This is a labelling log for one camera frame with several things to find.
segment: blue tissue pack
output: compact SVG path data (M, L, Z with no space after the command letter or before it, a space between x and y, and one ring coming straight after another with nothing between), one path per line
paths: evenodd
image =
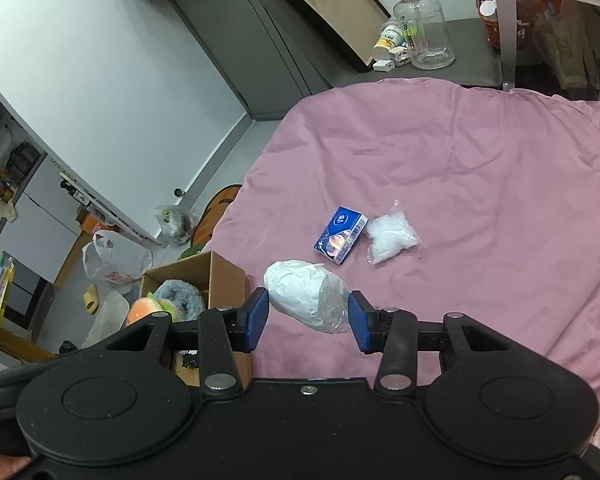
M342 265L368 218L357 211L339 207L314 248L336 265Z

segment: pink bed sheet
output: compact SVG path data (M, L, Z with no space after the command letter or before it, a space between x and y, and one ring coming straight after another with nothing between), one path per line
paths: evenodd
M339 205L399 199L423 240L379 266L314 250ZM600 103L433 79L333 89L285 117L209 248L263 284L277 260L325 263L376 306L460 311L581 375L600 400ZM380 355L270 310L258 376L374 377ZM418 382L440 373L421 354Z

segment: large water bottle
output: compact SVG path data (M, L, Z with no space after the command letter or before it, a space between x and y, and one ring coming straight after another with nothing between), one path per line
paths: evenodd
M432 70L450 65L456 58L446 30L445 15L438 0L400 0L394 16L402 25L411 63Z

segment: cardboard tray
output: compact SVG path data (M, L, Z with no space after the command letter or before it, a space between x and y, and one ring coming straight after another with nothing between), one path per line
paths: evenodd
M389 13L378 0L288 0L359 72L373 64L372 49Z
M149 292L155 292L166 280L182 280L196 286L207 308L242 306L247 299L248 282L244 271L213 251L147 270L142 277L140 297L144 298ZM242 385L247 386L253 375L251 355L234 352L234 358ZM190 386L200 385L198 370L183 368L179 355L174 364L174 371Z

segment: hand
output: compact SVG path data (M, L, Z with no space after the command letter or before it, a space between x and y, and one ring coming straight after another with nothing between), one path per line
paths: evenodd
M7 456L0 454L0 480L6 480L26 466L31 459L28 456Z

